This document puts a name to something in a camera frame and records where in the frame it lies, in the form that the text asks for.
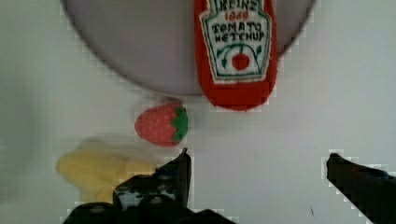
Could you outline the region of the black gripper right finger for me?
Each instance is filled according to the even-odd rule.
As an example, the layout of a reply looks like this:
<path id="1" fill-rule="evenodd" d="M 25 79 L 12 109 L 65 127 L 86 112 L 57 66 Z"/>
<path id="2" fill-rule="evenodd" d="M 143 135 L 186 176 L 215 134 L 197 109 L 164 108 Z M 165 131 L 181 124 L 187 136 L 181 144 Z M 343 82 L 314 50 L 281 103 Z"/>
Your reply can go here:
<path id="1" fill-rule="evenodd" d="M 373 224 L 396 223 L 396 178 L 332 153 L 327 179 Z"/>

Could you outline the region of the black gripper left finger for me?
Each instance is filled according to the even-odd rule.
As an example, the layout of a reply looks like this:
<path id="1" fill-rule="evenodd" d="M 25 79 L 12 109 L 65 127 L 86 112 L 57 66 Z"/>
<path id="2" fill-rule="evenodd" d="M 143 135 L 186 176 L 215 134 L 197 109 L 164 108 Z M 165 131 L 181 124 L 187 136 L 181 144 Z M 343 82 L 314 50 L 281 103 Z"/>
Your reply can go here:
<path id="1" fill-rule="evenodd" d="M 188 208 L 191 156 L 181 153 L 151 175 L 135 175 L 115 187 L 111 203 L 77 206 L 63 224 L 236 224 L 219 213 Z"/>

